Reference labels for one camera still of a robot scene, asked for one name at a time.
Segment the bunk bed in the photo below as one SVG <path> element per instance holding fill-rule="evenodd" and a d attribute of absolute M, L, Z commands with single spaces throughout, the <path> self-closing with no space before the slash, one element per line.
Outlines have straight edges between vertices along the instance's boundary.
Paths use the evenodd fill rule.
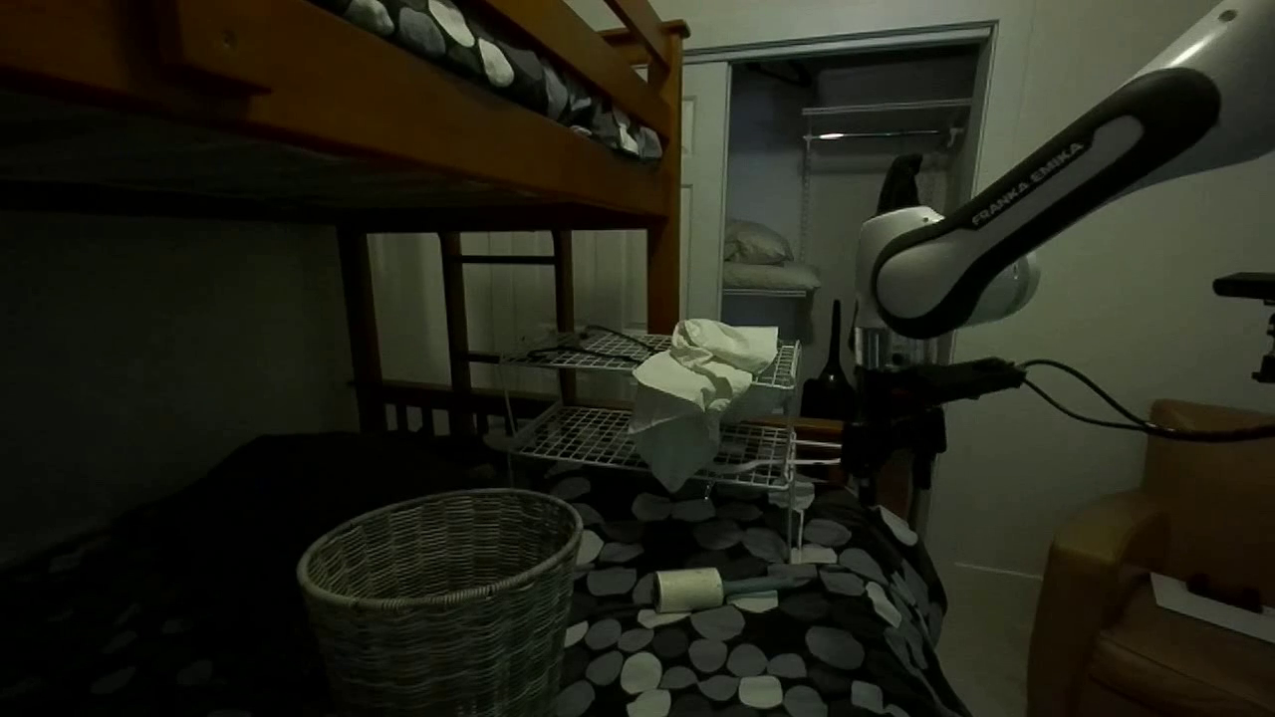
<path fill-rule="evenodd" d="M 422 60 L 404 45 L 395 12 L 427 6 L 9 0 L 0 8 L 0 207 L 337 229 L 368 431 L 363 440 L 260 440 L 197 492 L 6 570 L 6 715 L 331 709 L 293 587 L 305 541 L 392 497 L 500 477 L 476 456 L 447 461 L 422 441 L 384 440 L 407 428 L 407 407 L 436 407 L 439 393 L 384 379 L 368 250 L 375 233 L 436 233 L 452 257 L 444 278 L 453 388 L 444 404 L 464 404 L 464 413 L 483 413 L 468 393 L 468 363 L 479 359 L 468 350 L 457 278 L 468 233 L 550 233 L 558 322 L 570 327 L 570 233 L 642 229 L 649 235 L 646 318 L 653 330 L 679 322 L 685 24 L 663 24 L 646 0 L 610 0 L 622 32 L 601 36 L 558 0 L 464 6 L 476 36 L 489 32 L 513 51 L 550 60 L 600 108 L 633 125 L 626 130 L 659 140 L 659 150 L 622 150 L 600 145 L 600 130 L 590 140 L 561 114 L 489 96 L 476 77 Z M 574 496 L 590 527 L 642 539 L 626 517 L 629 496 L 601 485 L 590 497 Z M 946 611 L 929 557 L 894 539 L 884 513 L 823 512 L 840 551 L 848 534 L 856 539 L 845 553 L 870 577 L 840 577 L 845 600 L 823 599 L 829 577 L 805 581 L 792 600 L 836 619 L 835 660 L 856 652 L 878 680 L 855 680 L 836 664 L 811 664 L 811 676 L 823 676 L 840 707 L 962 715 L 929 652 Z M 659 563 L 670 551 L 659 539 L 666 530 L 646 534 L 653 534 L 653 541 L 642 539 L 646 557 Z M 758 570 L 758 551 L 754 557 L 740 553 L 746 546 L 732 551 L 727 570 Z M 888 574 L 917 600 L 908 615 L 873 619 L 884 606 L 867 587 L 873 577 L 888 587 Z M 606 620 L 615 611 L 622 600 L 581 592 L 581 619 Z M 803 611 L 760 619 L 758 640 L 778 639 L 775 651 L 803 651 L 792 640 L 803 620 Z M 588 652 L 574 651 L 566 676 L 588 672 Z M 617 701 L 615 684 L 600 693 L 600 709 Z"/>

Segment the white robotic arm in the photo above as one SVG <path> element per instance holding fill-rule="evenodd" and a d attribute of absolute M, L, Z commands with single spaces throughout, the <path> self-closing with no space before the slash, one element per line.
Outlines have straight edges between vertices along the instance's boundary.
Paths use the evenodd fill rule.
<path fill-rule="evenodd" d="M 1034 249 L 1118 195 L 1275 148 L 1275 0 L 1228 0 L 990 192 L 867 223 L 867 286 L 912 340 L 1017 311 Z"/>

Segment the white cloth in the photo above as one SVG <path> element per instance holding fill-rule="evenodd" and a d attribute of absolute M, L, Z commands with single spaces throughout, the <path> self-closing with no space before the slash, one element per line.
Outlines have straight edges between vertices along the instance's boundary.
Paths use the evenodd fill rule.
<path fill-rule="evenodd" d="M 728 409 L 775 359 L 778 327 L 685 318 L 670 350 L 633 372 L 633 452 L 666 492 L 681 492 L 714 461 L 720 409 Z"/>

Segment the chair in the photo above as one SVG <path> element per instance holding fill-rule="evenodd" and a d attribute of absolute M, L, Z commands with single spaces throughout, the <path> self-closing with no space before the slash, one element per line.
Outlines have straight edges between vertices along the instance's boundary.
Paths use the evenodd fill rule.
<path fill-rule="evenodd" d="M 1176 431 L 1270 413 L 1156 404 Z M 1027 664 L 1034 717 L 1275 717 L 1275 644 L 1168 615 L 1148 570 L 1275 600 L 1275 440 L 1151 440 L 1143 485 L 1088 506 L 1054 541 Z"/>

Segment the white wicker laundry basket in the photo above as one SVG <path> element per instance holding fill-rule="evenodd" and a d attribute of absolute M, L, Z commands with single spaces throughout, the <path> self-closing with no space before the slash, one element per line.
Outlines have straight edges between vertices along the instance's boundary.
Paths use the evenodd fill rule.
<path fill-rule="evenodd" d="M 581 517 L 530 492 L 395 502 L 301 557 L 351 715 L 550 715 Z"/>

